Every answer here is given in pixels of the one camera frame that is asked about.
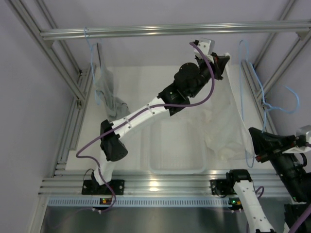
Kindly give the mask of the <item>white tank top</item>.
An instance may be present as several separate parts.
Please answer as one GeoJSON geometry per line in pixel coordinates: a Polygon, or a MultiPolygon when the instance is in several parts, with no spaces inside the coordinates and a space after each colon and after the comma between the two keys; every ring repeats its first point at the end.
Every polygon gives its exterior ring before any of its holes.
{"type": "Polygon", "coordinates": [[[221,161],[254,156],[251,136],[229,81],[230,65],[231,62],[225,65],[224,78],[215,81],[210,99],[198,107],[206,146],[221,161]]]}

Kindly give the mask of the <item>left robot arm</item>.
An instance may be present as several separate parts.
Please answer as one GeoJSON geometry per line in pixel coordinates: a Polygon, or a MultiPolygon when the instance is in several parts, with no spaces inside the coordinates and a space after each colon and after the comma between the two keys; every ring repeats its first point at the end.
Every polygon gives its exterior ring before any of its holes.
{"type": "Polygon", "coordinates": [[[259,124],[252,110],[243,120],[232,75],[215,84],[206,102],[185,107],[171,115],[161,99],[114,122],[110,135],[132,147],[130,138],[140,134],[142,155],[157,174],[196,174],[206,169],[251,168],[255,152],[248,131],[259,124]]]}

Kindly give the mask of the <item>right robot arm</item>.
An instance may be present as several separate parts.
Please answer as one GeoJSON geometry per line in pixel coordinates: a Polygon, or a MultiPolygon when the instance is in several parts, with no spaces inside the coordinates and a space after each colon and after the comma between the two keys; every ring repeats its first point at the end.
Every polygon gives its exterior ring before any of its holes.
{"type": "MultiPolygon", "coordinates": [[[[269,133],[252,135],[256,160],[270,162],[292,199],[284,205],[284,232],[309,233],[311,231],[311,174],[305,170],[306,151],[311,140],[306,136],[278,136],[269,133]]],[[[261,199],[266,188],[254,187],[246,169],[230,170],[226,174],[227,189],[236,194],[231,199],[234,209],[243,211],[250,233],[274,233],[275,227],[267,217],[261,199]]]]}

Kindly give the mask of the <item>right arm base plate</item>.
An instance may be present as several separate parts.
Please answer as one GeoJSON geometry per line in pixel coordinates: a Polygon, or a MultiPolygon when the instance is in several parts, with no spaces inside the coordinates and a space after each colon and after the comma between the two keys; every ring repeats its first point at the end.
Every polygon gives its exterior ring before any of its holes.
{"type": "Polygon", "coordinates": [[[230,185],[230,183],[226,179],[210,180],[210,188],[211,188],[211,193],[220,198],[225,198],[229,195],[236,194],[233,187],[230,185]]]}

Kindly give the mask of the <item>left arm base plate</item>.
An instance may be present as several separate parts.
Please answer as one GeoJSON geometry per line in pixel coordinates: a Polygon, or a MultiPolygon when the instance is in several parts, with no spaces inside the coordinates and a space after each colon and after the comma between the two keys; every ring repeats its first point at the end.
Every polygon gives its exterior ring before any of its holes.
{"type": "MultiPolygon", "coordinates": [[[[108,182],[110,188],[114,191],[115,195],[124,194],[125,180],[111,180],[108,182]]],[[[104,185],[97,185],[93,180],[84,180],[82,186],[82,195],[112,195],[111,190],[104,185]]]]}

